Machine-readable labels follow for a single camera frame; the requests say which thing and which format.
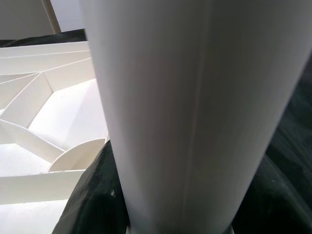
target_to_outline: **white cylinder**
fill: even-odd
[[[223,233],[311,51],[312,1],[82,2],[132,233]]]

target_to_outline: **white plastic structure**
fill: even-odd
[[[87,42],[0,49],[0,225],[50,234],[108,132]]]

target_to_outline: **dark green fabric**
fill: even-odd
[[[110,142],[82,174],[53,234],[125,234],[128,214]]]
[[[312,58],[233,221],[235,234],[312,233]]]

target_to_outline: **black fabric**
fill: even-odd
[[[312,58],[233,221],[236,234],[312,233]]]
[[[129,224],[110,141],[82,174],[53,234],[125,234]]]
[[[86,41],[84,29],[78,29],[42,37],[25,38],[20,40],[0,40],[0,47],[54,44],[77,41]]]

